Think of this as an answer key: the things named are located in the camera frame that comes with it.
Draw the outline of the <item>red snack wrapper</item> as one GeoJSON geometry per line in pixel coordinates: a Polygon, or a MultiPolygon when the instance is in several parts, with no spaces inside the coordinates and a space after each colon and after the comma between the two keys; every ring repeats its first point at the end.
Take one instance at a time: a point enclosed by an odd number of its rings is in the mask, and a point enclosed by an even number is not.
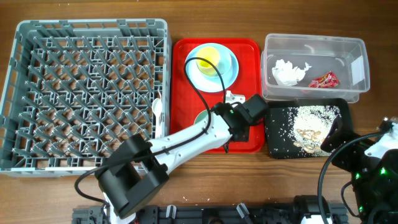
{"type": "Polygon", "coordinates": [[[321,77],[315,78],[308,85],[310,88],[334,88],[340,84],[339,79],[336,75],[329,71],[321,77]]]}

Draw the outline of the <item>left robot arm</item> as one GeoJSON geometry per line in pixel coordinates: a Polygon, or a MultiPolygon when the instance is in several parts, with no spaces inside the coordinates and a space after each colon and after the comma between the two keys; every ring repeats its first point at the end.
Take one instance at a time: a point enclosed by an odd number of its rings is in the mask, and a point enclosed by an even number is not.
{"type": "Polygon", "coordinates": [[[95,172],[112,211],[124,219],[151,201],[170,173],[197,155],[242,141],[249,128],[266,115],[269,105],[255,94],[244,103],[217,103],[200,122],[163,138],[134,135],[95,172]]]}

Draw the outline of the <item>yellow plastic cup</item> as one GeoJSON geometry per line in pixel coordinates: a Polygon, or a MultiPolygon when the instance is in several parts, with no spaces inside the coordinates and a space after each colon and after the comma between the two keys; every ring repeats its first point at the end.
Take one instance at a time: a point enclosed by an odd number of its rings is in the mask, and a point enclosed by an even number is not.
{"type": "Polygon", "coordinates": [[[201,47],[196,54],[196,57],[205,59],[197,60],[197,67],[206,76],[216,75],[216,70],[212,65],[217,67],[220,62],[220,53],[215,47],[201,47]]]}

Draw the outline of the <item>white tissue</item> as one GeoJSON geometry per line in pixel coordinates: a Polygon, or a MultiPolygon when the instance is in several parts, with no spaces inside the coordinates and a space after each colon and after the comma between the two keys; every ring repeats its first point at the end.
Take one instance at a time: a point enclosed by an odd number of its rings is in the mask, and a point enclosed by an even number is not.
{"type": "Polygon", "coordinates": [[[283,59],[276,61],[275,66],[272,68],[271,72],[280,86],[294,86],[298,82],[302,81],[306,75],[306,72],[312,66],[305,62],[305,67],[303,69],[298,67],[293,67],[290,61],[285,62],[283,59]]]}

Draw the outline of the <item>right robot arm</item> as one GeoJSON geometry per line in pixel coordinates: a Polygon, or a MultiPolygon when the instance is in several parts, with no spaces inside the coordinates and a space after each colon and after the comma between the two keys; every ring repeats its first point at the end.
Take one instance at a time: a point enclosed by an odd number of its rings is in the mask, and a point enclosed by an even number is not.
{"type": "Polygon", "coordinates": [[[343,223],[352,213],[362,223],[397,223],[397,118],[384,118],[377,132],[360,136],[336,118],[321,148],[330,152],[318,178],[316,195],[296,196],[293,223],[343,223]],[[358,213],[333,208],[322,195],[329,165],[351,174],[358,213]]]}

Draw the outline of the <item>white plastic spoon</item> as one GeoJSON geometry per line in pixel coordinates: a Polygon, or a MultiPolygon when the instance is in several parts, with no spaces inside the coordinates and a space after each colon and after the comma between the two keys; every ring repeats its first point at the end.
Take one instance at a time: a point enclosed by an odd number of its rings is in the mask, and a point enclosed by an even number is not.
{"type": "Polygon", "coordinates": [[[153,101],[152,112],[155,114],[155,138],[160,138],[162,135],[162,100],[160,98],[153,101]]]}

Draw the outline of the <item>green bowl with rice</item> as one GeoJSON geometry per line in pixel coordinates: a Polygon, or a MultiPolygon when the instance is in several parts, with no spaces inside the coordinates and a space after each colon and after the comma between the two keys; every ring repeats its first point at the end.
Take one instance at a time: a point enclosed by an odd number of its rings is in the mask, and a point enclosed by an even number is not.
{"type": "Polygon", "coordinates": [[[207,110],[200,112],[194,120],[194,124],[197,124],[203,120],[208,121],[209,113],[207,110]]]}

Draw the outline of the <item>light blue bowl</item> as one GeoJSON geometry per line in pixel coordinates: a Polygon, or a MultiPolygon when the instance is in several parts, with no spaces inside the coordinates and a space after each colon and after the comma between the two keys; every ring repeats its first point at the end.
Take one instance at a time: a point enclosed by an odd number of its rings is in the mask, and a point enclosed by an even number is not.
{"type": "Polygon", "coordinates": [[[228,52],[224,51],[223,49],[221,49],[221,50],[217,49],[217,50],[220,53],[220,62],[218,63],[216,69],[219,71],[219,73],[221,75],[223,75],[231,67],[231,56],[228,52]]]}

